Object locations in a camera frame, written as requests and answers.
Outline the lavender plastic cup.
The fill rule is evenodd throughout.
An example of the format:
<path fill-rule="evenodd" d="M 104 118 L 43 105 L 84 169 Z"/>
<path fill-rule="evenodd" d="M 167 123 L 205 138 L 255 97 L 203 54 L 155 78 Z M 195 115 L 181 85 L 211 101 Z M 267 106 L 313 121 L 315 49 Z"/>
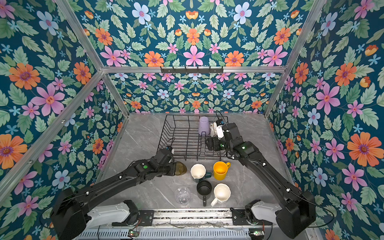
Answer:
<path fill-rule="evenodd" d="M 210 121 L 206 116 L 200 117 L 198 133 L 202 137 L 208 137 L 210 135 Z"/>

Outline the olive green glass cup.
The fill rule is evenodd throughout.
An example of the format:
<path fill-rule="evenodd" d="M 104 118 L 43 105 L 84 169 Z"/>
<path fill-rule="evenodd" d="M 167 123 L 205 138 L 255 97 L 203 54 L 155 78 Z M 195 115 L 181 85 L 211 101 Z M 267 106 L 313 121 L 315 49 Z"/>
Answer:
<path fill-rule="evenodd" d="M 182 176 L 187 173 L 187 167 L 181 162 L 175 162 L 175 176 Z"/>

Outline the white mug red inside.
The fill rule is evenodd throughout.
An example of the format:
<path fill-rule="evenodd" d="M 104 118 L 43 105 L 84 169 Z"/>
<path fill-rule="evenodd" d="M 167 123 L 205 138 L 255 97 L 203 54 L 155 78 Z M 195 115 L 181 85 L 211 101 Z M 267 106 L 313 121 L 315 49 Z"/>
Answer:
<path fill-rule="evenodd" d="M 216 122 L 213 122 L 210 124 L 210 135 L 211 137 L 218 136 Z"/>

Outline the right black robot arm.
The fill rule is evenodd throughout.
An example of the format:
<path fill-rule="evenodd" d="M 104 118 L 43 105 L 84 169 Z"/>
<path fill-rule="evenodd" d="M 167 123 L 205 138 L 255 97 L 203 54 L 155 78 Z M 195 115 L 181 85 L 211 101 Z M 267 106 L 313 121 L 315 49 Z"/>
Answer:
<path fill-rule="evenodd" d="M 279 226 L 290 239 L 294 239 L 316 220 L 314 195 L 302 192 L 286 180 L 263 156 L 259 148 L 244 141 L 235 123 L 218 120 L 210 124 L 210 136 L 206 138 L 209 150 L 225 151 L 229 159 L 239 161 L 251 170 L 270 190 L 277 204 L 257 201 L 251 213 L 257 220 L 265 220 Z"/>

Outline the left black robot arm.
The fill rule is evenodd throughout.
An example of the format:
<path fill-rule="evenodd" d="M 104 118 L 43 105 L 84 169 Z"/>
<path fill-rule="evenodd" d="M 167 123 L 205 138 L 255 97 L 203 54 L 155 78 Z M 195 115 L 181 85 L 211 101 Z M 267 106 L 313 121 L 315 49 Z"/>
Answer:
<path fill-rule="evenodd" d="M 150 159 L 137 160 L 122 172 L 79 191 L 63 190 L 50 214 L 57 237 L 72 240 L 95 223 L 91 212 L 99 204 L 120 192 L 161 176 L 181 176 L 186 166 L 175 161 L 173 148 L 160 149 Z"/>

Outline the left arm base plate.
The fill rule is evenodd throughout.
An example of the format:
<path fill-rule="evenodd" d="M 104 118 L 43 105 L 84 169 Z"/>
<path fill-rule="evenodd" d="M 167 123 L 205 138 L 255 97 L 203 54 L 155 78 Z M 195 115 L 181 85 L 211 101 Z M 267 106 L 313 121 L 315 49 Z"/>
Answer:
<path fill-rule="evenodd" d="M 122 223 L 112 223 L 113 227 L 148 227 L 152 226 L 154 210 L 139 210 L 137 214 L 130 214 Z"/>

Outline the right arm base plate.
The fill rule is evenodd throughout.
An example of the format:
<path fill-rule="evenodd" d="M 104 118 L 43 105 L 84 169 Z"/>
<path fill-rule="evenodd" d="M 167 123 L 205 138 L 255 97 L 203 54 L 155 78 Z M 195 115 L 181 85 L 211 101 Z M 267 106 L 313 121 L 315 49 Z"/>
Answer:
<path fill-rule="evenodd" d="M 235 226 L 272 226 L 271 222 L 258 220 L 248 209 L 230 208 L 232 214 L 232 222 Z"/>

